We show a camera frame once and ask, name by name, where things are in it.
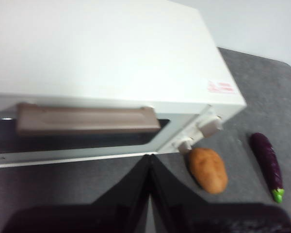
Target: white wall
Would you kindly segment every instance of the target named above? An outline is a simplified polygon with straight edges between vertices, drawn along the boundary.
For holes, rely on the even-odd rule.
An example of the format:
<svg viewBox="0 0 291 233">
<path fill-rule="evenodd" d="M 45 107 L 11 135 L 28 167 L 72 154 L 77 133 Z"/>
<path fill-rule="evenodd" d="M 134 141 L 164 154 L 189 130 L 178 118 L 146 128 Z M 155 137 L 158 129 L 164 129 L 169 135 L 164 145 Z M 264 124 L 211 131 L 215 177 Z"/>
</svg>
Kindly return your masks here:
<svg viewBox="0 0 291 233">
<path fill-rule="evenodd" d="M 172 0 L 198 9 L 217 46 L 291 66 L 291 0 Z"/>
</svg>

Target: purple eggplant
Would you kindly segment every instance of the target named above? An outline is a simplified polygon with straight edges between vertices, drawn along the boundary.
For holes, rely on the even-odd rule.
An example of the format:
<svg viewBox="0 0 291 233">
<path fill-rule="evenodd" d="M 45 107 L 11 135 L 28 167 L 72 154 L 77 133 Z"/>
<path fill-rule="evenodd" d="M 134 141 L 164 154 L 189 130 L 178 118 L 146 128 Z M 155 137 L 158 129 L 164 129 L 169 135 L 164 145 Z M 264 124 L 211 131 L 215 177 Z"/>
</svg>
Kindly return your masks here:
<svg viewBox="0 0 291 233">
<path fill-rule="evenodd" d="M 274 201 L 281 203 L 285 190 L 282 185 L 276 154 L 270 141 L 262 133 L 254 133 L 250 137 L 250 146 L 257 158 Z"/>
</svg>

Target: sticker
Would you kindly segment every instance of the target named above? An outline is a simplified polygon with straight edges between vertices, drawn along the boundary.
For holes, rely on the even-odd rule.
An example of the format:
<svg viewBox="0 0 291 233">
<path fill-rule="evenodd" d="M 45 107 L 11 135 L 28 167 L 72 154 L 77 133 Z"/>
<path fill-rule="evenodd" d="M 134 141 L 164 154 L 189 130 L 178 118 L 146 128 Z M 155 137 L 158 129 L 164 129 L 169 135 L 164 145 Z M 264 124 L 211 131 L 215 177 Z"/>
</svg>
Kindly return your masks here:
<svg viewBox="0 0 291 233">
<path fill-rule="evenodd" d="M 235 94 L 235 88 L 232 84 L 220 81 L 209 81 L 208 91 L 222 94 Z"/>
</svg>

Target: oven handle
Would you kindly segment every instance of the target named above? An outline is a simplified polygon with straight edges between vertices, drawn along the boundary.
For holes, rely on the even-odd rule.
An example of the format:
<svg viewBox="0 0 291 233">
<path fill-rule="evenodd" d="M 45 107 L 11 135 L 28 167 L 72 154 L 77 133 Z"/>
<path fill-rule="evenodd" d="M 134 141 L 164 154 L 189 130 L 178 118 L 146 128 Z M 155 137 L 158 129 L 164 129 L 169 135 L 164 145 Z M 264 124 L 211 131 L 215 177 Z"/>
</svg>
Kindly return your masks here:
<svg viewBox="0 0 291 233">
<path fill-rule="evenodd" d="M 20 136 L 90 133 L 150 133 L 161 128 L 153 108 L 70 108 L 17 106 Z"/>
</svg>

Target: gray surface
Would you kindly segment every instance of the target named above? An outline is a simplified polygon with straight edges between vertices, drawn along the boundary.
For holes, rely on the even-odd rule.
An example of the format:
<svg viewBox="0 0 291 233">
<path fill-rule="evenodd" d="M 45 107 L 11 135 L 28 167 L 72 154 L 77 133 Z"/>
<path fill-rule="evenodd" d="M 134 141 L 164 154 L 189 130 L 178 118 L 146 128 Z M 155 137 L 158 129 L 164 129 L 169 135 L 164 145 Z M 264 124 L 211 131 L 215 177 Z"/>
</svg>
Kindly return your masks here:
<svg viewBox="0 0 291 233">
<path fill-rule="evenodd" d="M 216 150 L 226 164 L 229 183 L 220 195 L 201 190 L 179 154 L 159 155 L 188 187 L 210 202 L 275 204 L 267 190 L 246 135 L 265 133 L 277 152 L 286 194 L 280 205 L 291 216 L 291 67 L 285 63 L 221 50 L 248 107 L 225 130 L 197 145 Z M 0 231 L 17 210 L 37 205 L 92 203 L 117 183 L 140 157 L 56 165 L 0 168 Z M 148 216 L 147 232 L 154 231 Z"/>
</svg>

